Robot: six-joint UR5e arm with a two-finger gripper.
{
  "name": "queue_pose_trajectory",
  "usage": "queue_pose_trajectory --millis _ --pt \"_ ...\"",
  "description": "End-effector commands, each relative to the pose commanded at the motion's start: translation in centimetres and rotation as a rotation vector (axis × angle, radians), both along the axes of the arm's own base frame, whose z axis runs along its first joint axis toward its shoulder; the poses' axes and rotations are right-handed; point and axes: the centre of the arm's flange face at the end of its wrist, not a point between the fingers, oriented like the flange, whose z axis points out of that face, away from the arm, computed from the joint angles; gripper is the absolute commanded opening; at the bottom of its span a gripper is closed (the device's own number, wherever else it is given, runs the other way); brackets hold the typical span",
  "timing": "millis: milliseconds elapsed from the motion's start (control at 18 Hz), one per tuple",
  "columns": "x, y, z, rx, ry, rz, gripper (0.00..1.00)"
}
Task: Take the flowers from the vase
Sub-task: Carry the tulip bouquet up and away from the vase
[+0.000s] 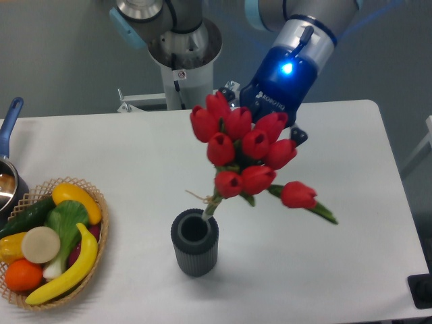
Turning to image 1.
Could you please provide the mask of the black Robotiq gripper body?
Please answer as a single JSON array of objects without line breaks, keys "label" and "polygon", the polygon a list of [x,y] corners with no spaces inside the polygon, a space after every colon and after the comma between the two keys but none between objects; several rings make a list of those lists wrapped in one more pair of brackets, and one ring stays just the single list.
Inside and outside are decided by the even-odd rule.
[{"label": "black Robotiq gripper body", "polygon": [[250,83],[240,91],[240,105],[250,109],[254,122],[282,112],[288,114],[286,127],[295,124],[297,110],[317,79],[315,65],[302,58],[300,51],[298,47],[293,51],[271,48]]}]

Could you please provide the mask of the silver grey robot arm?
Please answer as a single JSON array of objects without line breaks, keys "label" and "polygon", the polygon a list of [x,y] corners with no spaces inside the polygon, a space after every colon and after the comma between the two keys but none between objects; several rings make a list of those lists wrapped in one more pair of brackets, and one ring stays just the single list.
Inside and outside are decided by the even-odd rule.
[{"label": "silver grey robot arm", "polygon": [[[287,113],[290,136],[302,144],[308,136],[296,125],[297,110],[361,7],[361,1],[245,1],[249,23],[277,38],[251,81],[223,87],[224,97],[249,108],[254,121]],[[169,110],[204,105],[222,39],[203,16],[202,1],[117,1],[109,17],[130,46],[146,47],[159,65]]]}]

